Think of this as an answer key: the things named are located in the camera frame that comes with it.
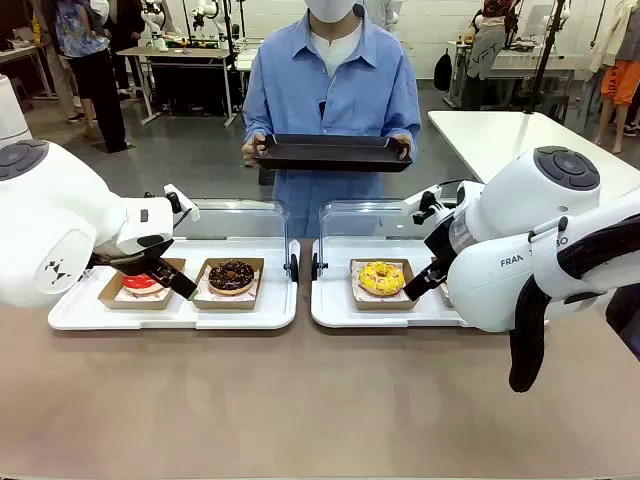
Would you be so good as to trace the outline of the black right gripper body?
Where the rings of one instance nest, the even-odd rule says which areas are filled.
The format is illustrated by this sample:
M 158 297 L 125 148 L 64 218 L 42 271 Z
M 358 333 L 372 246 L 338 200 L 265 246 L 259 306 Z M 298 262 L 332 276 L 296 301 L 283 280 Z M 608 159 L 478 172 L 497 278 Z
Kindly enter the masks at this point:
M 457 256 L 450 239 L 450 229 L 454 222 L 454 211 L 451 209 L 429 210 L 429 215 L 424 221 L 424 225 L 427 227 L 424 243 L 431 252 L 434 261 L 452 262 Z

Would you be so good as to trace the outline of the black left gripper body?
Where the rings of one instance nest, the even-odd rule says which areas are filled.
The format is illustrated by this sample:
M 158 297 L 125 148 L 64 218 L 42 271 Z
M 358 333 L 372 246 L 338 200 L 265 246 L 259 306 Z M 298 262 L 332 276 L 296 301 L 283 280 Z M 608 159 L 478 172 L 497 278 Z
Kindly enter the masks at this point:
M 168 263 L 162 259 L 162 255 L 173 244 L 167 240 L 157 245 L 143 249 L 141 252 L 121 257 L 108 258 L 92 253 L 89 259 L 89 268 L 97 266 L 109 266 L 123 274 L 152 274 L 168 268 Z

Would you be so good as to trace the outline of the person's left hand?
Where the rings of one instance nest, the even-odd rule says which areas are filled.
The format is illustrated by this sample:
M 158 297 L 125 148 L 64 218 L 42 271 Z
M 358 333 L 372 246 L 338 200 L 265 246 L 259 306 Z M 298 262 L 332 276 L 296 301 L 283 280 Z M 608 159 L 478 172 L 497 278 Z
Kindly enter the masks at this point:
M 388 141 L 399 160 L 404 160 L 410 154 L 413 140 L 409 134 L 396 133 L 389 136 Z

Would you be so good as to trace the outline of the person's right hand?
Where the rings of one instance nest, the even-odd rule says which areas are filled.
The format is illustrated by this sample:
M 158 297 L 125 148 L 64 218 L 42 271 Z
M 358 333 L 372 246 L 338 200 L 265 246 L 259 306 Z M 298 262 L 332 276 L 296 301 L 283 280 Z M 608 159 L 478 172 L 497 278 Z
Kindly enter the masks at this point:
M 248 168 L 255 168 L 257 166 L 255 157 L 263 155 L 265 150 L 265 136 L 261 132 L 253 134 L 241 149 L 244 165 Z

